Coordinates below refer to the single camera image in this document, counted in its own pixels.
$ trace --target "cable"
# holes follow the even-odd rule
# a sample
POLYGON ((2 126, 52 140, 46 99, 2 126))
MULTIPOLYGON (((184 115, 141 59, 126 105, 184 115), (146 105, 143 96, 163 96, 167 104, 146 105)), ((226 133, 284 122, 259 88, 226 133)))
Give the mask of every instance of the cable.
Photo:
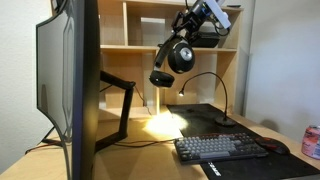
POLYGON ((208 19, 209 19, 209 21, 213 24, 214 29, 216 30, 216 33, 217 33, 219 36, 227 36, 227 35, 229 35, 229 33, 230 33, 230 28, 225 29, 224 27, 219 27, 219 25, 217 25, 217 23, 219 23, 219 21, 218 21, 217 19, 215 19, 214 17, 210 17, 210 18, 208 18, 208 19), (227 30, 227 33, 221 34, 221 33, 219 32, 219 30, 223 30, 223 29, 227 30))
POLYGON ((128 147, 128 148, 143 148, 147 146, 151 146, 154 144, 163 144, 163 143, 168 143, 170 141, 174 141, 175 139, 168 139, 168 140, 163 140, 163 141, 134 141, 134 142, 117 142, 114 143, 113 145, 115 146, 121 146, 121 147, 128 147), (127 144, 136 144, 136 143, 147 143, 143 145, 127 145, 127 144))
POLYGON ((141 96, 141 94, 140 94, 140 92, 139 92, 139 89, 137 88, 137 85, 135 85, 134 88, 136 89, 136 91, 137 91, 140 99, 142 100, 143 107, 147 108, 149 115, 152 116, 149 107, 146 105, 146 101, 143 99, 143 97, 141 96))
POLYGON ((107 87, 105 87, 105 88, 101 89, 101 90, 100 90, 100 92, 105 91, 105 90, 107 90, 107 89, 109 89, 109 88, 111 88, 111 87, 112 87, 112 85, 109 85, 109 86, 107 86, 107 87))
POLYGON ((29 152, 33 151, 33 150, 36 150, 36 149, 40 149, 40 148, 44 148, 44 147, 48 147, 48 146, 54 146, 56 144, 58 144, 60 142, 53 142, 53 143, 50 143, 50 144, 45 144, 45 145, 41 145, 41 146, 37 146, 37 147, 34 147, 34 148, 31 148, 31 149, 28 149, 26 150, 26 152, 24 153, 25 155, 28 154, 29 152))

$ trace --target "soda can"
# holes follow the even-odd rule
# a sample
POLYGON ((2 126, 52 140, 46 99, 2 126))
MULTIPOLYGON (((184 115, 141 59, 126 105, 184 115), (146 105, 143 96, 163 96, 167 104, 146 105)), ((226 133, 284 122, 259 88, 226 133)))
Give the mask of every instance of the soda can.
POLYGON ((315 159, 320 159, 320 126, 310 125, 303 136, 303 154, 315 159))

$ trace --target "desk mat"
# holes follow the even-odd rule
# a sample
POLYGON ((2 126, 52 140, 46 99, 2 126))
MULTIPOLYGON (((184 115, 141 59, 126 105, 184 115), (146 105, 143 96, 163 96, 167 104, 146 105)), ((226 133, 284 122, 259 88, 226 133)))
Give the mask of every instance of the desk mat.
MULTIPOLYGON (((259 137, 241 124, 234 127, 215 124, 214 118, 223 116, 223 112, 210 104, 167 105, 167 108, 183 136, 244 132, 252 138, 259 137)), ((263 158, 204 163, 201 167, 209 179, 270 180, 320 174, 320 170, 292 154, 279 155, 274 152, 263 158)))

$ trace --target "lamp light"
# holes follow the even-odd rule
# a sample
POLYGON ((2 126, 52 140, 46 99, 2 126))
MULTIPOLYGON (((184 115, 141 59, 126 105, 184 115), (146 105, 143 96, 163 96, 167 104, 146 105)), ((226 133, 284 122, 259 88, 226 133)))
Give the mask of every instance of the lamp light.
POLYGON ((230 119, 228 116, 227 116, 227 109, 228 109, 228 94, 227 94, 227 89, 226 89, 226 86, 224 84, 224 82, 222 81, 222 79, 216 74, 216 73, 213 73, 213 72, 203 72, 203 73, 200 73, 200 74, 197 74, 191 78, 189 78, 188 80, 185 81, 185 83, 183 84, 182 88, 181 88, 181 91, 179 92, 179 95, 180 96, 183 96, 184 95, 184 88, 186 86, 186 84, 191 80, 191 79, 194 79, 198 76, 201 76, 201 75, 205 75, 205 74, 212 74, 212 75, 215 75, 222 83, 222 86, 223 86, 223 89, 224 89, 224 93, 225 93, 225 99, 226 99, 226 103, 225 103, 225 109, 224 109, 224 115, 223 116, 219 116, 215 119, 215 122, 221 126, 234 126, 236 125, 236 122, 232 119, 230 119))

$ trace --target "desk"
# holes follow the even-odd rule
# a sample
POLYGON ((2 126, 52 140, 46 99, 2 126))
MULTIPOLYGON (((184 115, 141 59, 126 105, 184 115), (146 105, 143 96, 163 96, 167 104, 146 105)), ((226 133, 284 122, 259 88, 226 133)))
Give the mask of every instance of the desk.
MULTIPOLYGON (((230 117, 261 136, 284 142, 291 153, 320 169, 320 161, 301 153, 301 143, 258 125, 239 115, 230 117)), ((180 137, 178 128, 172 126, 171 115, 165 111, 154 118, 129 121, 129 137, 125 141, 166 140, 180 137)), ((110 133, 116 121, 101 121, 97 139, 110 133)), ((60 148, 48 147, 30 152, 7 171, 0 179, 65 179, 65 162, 60 148)), ((110 146, 96 154, 94 179, 207 179, 199 165, 180 165, 173 144, 158 144, 145 148, 110 146)))

